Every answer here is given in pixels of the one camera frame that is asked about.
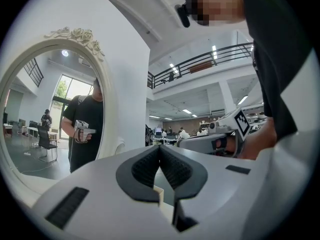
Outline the person's right forearm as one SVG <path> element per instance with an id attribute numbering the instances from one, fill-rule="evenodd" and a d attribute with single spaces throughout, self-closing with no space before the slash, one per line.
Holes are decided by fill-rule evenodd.
<path id="1" fill-rule="evenodd" d="M 247 136 L 240 159 L 255 160 L 260 151 L 273 148 L 277 142 L 274 119 L 268 117 L 262 128 Z"/>

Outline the person's black clothing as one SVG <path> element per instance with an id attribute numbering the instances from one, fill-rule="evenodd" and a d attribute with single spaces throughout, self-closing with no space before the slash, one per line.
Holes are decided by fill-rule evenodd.
<path id="1" fill-rule="evenodd" d="M 243 3 L 248 32 L 253 38 L 264 113 L 273 118 L 280 140 L 297 131 L 281 93 L 312 49 L 305 15 L 307 7 L 299 0 L 243 0 Z"/>

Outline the person's right hand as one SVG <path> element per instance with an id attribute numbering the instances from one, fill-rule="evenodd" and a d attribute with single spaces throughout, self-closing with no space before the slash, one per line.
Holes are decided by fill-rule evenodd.
<path id="1" fill-rule="evenodd" d="M 237 158 L 251 159 L 251 148 L 248 141 L 244 141 L 238 144 L 236 137 L 230 135 L 216 139 L 214 143 L 216 150 L 222 149 L 223 152 L 230 154 L 234 154 L 237 151 L 237 149 L 240 148 L 240 153 L 237 155 Z"/>

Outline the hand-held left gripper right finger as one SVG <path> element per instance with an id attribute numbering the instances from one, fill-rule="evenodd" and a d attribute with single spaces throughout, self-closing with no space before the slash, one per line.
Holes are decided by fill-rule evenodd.
<path id="1" fill-rule="evenodd" d="M 163 174 L 174 189 L 172 225 L 160 240 L 258 240 L 256 202 L 269 169 L 269 154 L 245 160 L 159 147 Z"/>

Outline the row of ceiling light panels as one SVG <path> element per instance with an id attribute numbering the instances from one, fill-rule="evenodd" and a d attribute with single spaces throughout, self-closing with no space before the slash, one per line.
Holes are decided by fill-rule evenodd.
<path id="1" fill-rule="evenodd" d="M 220 48 L 213 45 L 210 51 Z M 148 72 L 155 75 L 164 70 L 157 62 Z M 213 66 L 155 89 L 149 88 L 152 93 L 146 101 L 146 117 L 149 121 L 159 122 L 221 116 L 228 104 L 249 105 L 251 102 L 245 96 L 256 83 L 250 57 Z"/>

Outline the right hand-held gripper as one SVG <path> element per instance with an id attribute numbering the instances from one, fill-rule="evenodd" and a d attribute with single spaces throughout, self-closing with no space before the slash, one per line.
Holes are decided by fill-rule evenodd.
<path id="1" fill-rule="evenodd" d="M 237 156 L 238 140 L 235 139 L 235 150 L 226 150 L 225 143 L 231 133 L 236 132 L 241 138 L 246 138 L 250 131 L 250 124 L 243 110 L 237 108 L 220 119 L 211 122 L 208 128 L 209 135 L 193 136 L 180 139 L 177 143 L 178 148 L 216 156 Z"/>

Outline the black balcony railing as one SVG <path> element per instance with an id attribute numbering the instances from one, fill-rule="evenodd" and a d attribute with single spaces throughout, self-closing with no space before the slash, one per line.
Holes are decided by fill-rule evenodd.
<path id="1" fill-rule="evenodd" d="M 147 87 L 153 90 L 185 75 L 194 74 L 224 63 L 249 58 L 253 47 L 252 42 L 234 44 L 202 53 L 178 64 L 171 65 L 168 69 L 156 74 L 149 71 Z"/>

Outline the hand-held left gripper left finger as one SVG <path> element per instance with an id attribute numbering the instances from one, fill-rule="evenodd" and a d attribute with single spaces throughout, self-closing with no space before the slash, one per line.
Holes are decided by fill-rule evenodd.
<path id="1" fill-rule="evenodd" d="M 44 192 L 32 207 L 38 225 L 53 239 L 62 240 L 174 240 L 176 230 L 157 203 L 130 198 L 119 187 L 118 167 L 126 160 L 154 150 L 142 147 L 90 162 Z M 85 197 L 62 229 L 49 218 L 74 189 L 85 190 Z"/>

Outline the white ornate oval mirror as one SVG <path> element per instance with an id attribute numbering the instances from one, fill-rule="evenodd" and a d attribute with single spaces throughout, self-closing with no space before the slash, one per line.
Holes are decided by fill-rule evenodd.
<path id="1" fill-rule="evenodd" d="M 105 55 L 89 29 L 66 26 L 33 38 L 9 55 L 0 55 L 0 110 L 4 109 L 5 95 L 23 66 L 44 51 L 62 48 L 81 54 L 93 66 L 104 98 L 104 125 L 97 158 L 114 156 L 119 145 L 117 94 Z M 24 175 L 14 168 L 3 134 L 0 134 L 0 173 L 13 199 L 28 207 L 32 207 L 45 191 L 57 183 L 56 180 Z"/>

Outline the row of office desks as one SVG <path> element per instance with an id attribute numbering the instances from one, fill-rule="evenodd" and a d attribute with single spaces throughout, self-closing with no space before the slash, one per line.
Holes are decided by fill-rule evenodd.
<path id="1" fill-rule="evenodd" d="M 200 127 L 196 133 L 189 134 L 190 138 L 193 137 L 202 137 L 208 135 L 209 128 Z M 186 139 L 178 139 L 179 131 L 178 133 L 163 131 L 161 134 L 160 132 L 156 132 L 156 135 L 153 137 L 153 144 L 163 144 L 163 145 L 172 145 L 177 146 L 179 141 L 186 140 Z"/>

